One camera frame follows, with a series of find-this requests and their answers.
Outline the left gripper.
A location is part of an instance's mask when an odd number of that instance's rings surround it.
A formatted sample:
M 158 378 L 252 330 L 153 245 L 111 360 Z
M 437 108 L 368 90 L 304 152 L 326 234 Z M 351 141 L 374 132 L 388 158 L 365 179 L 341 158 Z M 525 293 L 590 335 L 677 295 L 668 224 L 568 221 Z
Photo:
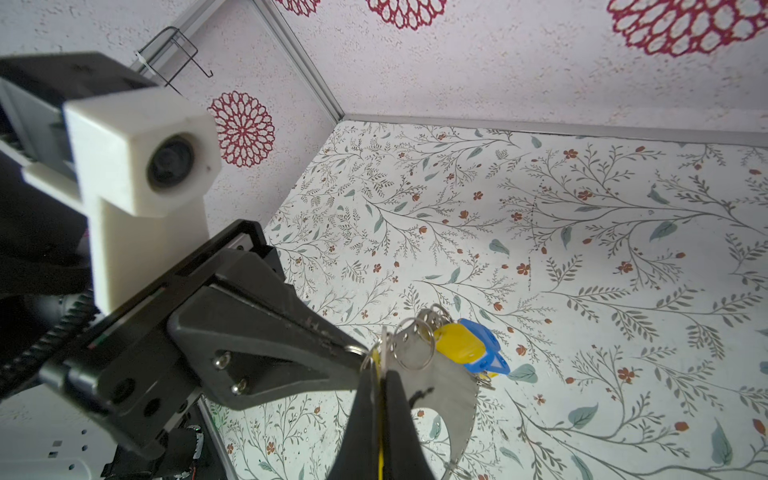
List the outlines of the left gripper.
M 355 389 L 362 344 L 281 272 L 261 225 L 237 220 L 61 347 L 39 379 L 146 459 L 164 454 L 200 385 L 232 410 Z

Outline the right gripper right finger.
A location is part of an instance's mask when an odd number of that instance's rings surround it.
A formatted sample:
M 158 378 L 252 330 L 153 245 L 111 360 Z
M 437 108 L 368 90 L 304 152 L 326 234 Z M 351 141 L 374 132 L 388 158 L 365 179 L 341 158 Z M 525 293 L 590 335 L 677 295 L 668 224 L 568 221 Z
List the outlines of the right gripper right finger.
M 384 399 L 382 478 L 433 480 L 411 417 L 411 407 L 398 372 L 388 371 L 382 381 Z

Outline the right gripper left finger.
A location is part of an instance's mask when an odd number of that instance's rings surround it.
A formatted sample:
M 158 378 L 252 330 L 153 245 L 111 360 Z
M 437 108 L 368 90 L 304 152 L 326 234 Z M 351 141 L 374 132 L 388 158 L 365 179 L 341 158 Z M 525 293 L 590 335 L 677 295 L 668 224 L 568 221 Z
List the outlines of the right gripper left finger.
M 360 376 L 356 396 L 328 480 L 376 480 L 375 418 L 371 367 Z

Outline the yellow key tag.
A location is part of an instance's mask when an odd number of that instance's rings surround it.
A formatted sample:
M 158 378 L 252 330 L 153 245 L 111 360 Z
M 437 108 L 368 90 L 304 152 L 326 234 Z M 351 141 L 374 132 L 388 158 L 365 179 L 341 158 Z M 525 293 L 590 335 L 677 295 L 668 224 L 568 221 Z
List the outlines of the yellow key tag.
M 473 364 L 486 355 L 484 343 L 460 323 L 441 326 L 434 337 L 437 351 L 457 364 Z
M 379 348 L 375 347 L 372 350 L 371 356 L 371 378 L 372 378 L 372 396 L 373 396 L 373 412 L 375 418 L 375 433 L 374 439 L 376 440 L 376 452 L 375 452 L 375 479 L 383 479 L 383 467 L 384 467 L 384 454 L 383 454 L 383 396 L 381 392 L 381 355 Z

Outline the blue key tag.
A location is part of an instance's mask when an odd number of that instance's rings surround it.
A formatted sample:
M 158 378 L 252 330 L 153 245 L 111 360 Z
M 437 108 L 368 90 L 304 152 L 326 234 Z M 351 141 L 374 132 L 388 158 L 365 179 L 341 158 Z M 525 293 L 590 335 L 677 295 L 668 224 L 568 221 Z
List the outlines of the blue key tag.
M 501 346 L 495 334 L 489 328 L 468 319 L 462 318 L 459 323 L 484 346 L 484 353 L 477 360 L 465 363 L 464 367 L 474 374 L 508 375 L 511 369 L 501 354 Z

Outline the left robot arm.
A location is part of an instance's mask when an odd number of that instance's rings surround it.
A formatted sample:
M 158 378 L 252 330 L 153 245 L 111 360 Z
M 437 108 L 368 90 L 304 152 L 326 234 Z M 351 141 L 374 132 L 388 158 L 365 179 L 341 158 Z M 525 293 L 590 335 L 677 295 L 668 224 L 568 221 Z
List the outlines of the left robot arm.
M 11 56 L 1 139 L 1 394 L 46 385 L 107 430 L 105 478 L 192 478 L 201 397 L 357 385 L 357 342 L 300 300 L 260 225 L 210 234 L 204 108 L 98 52 Z

